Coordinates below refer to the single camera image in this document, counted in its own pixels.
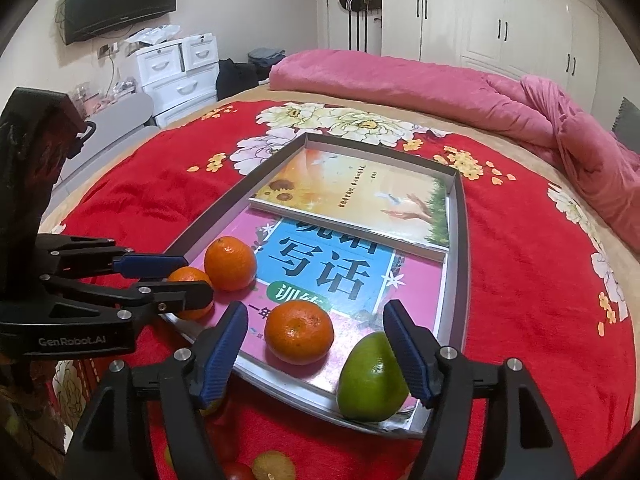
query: bed sheet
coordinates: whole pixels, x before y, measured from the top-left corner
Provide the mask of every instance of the bed sheet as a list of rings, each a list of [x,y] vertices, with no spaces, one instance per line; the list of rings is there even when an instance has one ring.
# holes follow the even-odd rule
[[[570,185],[568,182],[553,168],[548,166],[546,163],[542,162],[526,150],[514,145],[508,140],[502,139],[500,137],[492,136],[490,134],[481,132],[479,130],[475,130],[472,128],[467,128],[464,126],[460,126],[455,123],[451,123],[448,121],[443,121],[438,118],[433,118],[429,116],[425,116],[422,114],[417,114],[414,112],[409,112],[405,110],[399,110],[396,108],[383,107],[378,105],[369,105],[361,102],[351,102],[346,100],[340,100],[336,98],[329,98],[326,96],[319,96],[316,94],[303,94],[300,92],[273,92],[267,91],[265,88],[258,88],[239,96],[235,96],[230,99],[229,102],[232,101],[260,101],[260,100],[271,100],[278,102],[316,102],[322,104],[329,105],[339,105],[342,107],[353,107],[360,110],[366,110],[370,112],[379,113],[382,116],[395,118],[398,120],[404,120],[411,122],[413,124],[420,124],[422,126],[428,126],[432,128],[438,128],[440,130],[445,131],[455,131],[462,136],[471,137],[477,142],[492,148],[493,150],[505,155],[507,158],[510,158],[516,162],[519,162],[521,165],[526,168],[532,170],[533,172],[541,175],[546,178],[550,182],[554,182],[560,185],[564,189],[570,189]],[[218,107],[225,105],[226,102],[221,102],[218,104]],[[187,123],[200,115],[206,113],[208,110],[201,110],[199,113],[194,114],[189,118],[186,118],[181,123]],[[123,154],[120,158],[124,158],[124,156],[129,155],[129,153]],[[119,160],[113,161],[110,166],[115,165]],[[66,217],[66,215],[78,204],[79,200],[82,198],[84,193],[93,185],[93,183],[98,180],[102,174],[108,168],[104,168],[100,174],[97,174],[90,181],[85,183],[85,185],[78,189],[74,194],[68,197],[53,213],[49,216],[42,225],[42,231],[51,231],[54,230],[55,227],[59,224],[59,222]],[[596,225],[596,230],[598,232],[598,237],[600,238],[601,243],[606,248],[609,262],[611,267],[613,268],[616,278],[620,283],[624,293],[626,295],[626,304],[628,305],[629,313],[633,319],[636,314],[638,308],[640,308],[640,284],[634,283],[633,278],[640,276],[640,264],[635,256],[620,242],[620,240],[611,233],[610,229],[604,225],[604,223],[594,215],[593,211],[591,211],[588,206],[586,206],[580,199],[577,198],[577,195],[574,194],[574,199],[577,199],[577,202],[581,205],[585,215],[589,218],[589,220]],[[637,328],[634,327],[634,333],[637,336]],[[637,418],[637,407],[638,407],[638,395],[636,394],[636,402],[635,402],[635,410],[634,410],[634,420]]]

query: green label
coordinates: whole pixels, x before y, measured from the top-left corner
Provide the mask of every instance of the green label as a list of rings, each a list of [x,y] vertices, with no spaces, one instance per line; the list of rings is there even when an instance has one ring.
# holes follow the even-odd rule
[[[325,312],[331,310],[331,303],[324,296],[320,296],[306,288],[291,285],[287,282],[273,282],[267,287],[267,298],[277,304],[291,300],[305,300],[315,303]]]

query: green mango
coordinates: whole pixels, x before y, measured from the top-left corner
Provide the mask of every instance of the green mango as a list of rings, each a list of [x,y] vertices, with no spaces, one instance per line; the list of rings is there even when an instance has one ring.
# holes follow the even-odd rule
[[[354,346],[340,373],[336,397],[340,413],[356,422],[381,422],[409,396],[402,371],[384,332]]]

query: orange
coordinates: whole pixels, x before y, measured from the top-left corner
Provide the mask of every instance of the orange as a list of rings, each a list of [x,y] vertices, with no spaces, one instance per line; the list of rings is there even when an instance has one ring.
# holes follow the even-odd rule
[[[174,272],[169,274],[167,280],[169,282],[207,282],[211,285],[211,280],[206,273],[202,272],[200,269],[196,269],[195,267],[181,267],[180,269],[174,270]],[[209,303],[205,308],[198,310],[183,310],[175,315],[180,319],[200,319],[201,317],[206,316],[212,307],[213,302]]]
[[[233,292],[253,282],[258,262],[247,244],[232,236],[223,236],[207,248],[204,270],[209,275],[213,290]]]
[[[264,325],[264,341],[279,359],[308,365],[322,359],[334,342],[329,315],[310,301],[287,301],[274,308]]]

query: beige bed sheet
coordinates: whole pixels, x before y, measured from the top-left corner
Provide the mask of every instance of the beige bed sheet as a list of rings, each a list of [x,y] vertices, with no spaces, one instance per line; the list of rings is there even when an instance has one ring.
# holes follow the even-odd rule
[[[372,105],[359,101],[349,101],[345,99],[338,99],[318,94],[307,94],[302,92],[289,92],[289,91],[270,91],[268,87],[262,86],[254,88],[247,92],[243,92],[235,97],[223,100],[217,103],[215,106],[203,108],[201,111],[192,114],[191,116],[177,121],[170,125],[170,128],[175,128],[186,124],[200,115],[213,110],[216,107],[225,105],[234,101],[297,101],[297,102],[315,102],[322,104],[350,106],[360,110],[366,110],[370,112],[379,113],[386,117],[400,119],[408,121],[414,124],[420,124],[422,126],[431,126],[441,130],[456,132],[461,135],[471,137],[472,139],[493,148],[497,152],[508,156],[509,158],[519,162],[531,171],[543,176],[547,180],[559,184],[567,190],[572,190],[572,186],[562,176],[559,171],[552,168],[546,162],[543,162],[540,158],[537,158],[532,153],[529,153],[524,148],[517,146],[510,140],[504,137],[494,136],[474,128],[467,126],[461,126],[460,124],[450,121],[444,121],[439,118],[428,116],[425,114],[419,114],[417,112],[411,112],[407,110],[401,110],[398,108],[391,108],[380,105]],[[135,146],[125,153],[121,154],[110,164],[103,167],[100,171],[97,171],[91,179],[85,182],[81,187],[75,190],[64,202],[62,202],[52,213],[47,217],[42,225],[41,232],[50,232],[50,230],[60,223],[68,213],[80,202],[80,199],[88,191],[88,189],[108,170],[118,164],[121,160],[129,156],[135,149],[139,147]],[[625,294],[626,304],[628,306],[631,321],[634,327],[634,338],[636,341],[636,367],[638,373],[636,376],[636,398],[634,402],[634,423],[640,418],[640,345],[638,345],[640,337],[640,260],[637,255],[634,255],[631,250],[620,239],[613,234],[611,229],[602,221],[602,219],[589,207],[577,193],[572,192],[574,198],[582,205],[583,209],[587,212],[594,225],[597,225],[598,232],[602,239],[602,243],[607,251],[607,255],[610,259],[610,265],[615,272],[616,278],[622,287]]]

